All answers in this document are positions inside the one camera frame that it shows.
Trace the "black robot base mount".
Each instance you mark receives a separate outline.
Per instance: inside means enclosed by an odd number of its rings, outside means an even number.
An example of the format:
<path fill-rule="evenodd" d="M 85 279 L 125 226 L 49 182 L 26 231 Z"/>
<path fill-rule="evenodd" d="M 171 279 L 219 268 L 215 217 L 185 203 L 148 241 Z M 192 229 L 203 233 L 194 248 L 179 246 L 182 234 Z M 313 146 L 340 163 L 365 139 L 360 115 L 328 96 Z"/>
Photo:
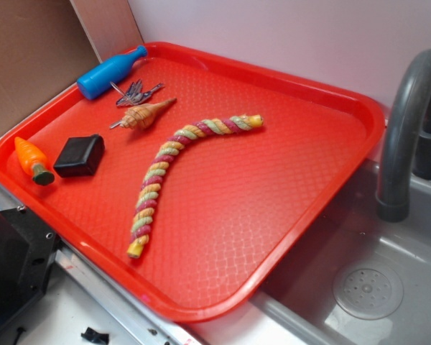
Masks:
<path fill-rule="evenodd" d="M 0 211 L 0 334 L 46 293 L 58 242 L 32 210 Z"/>

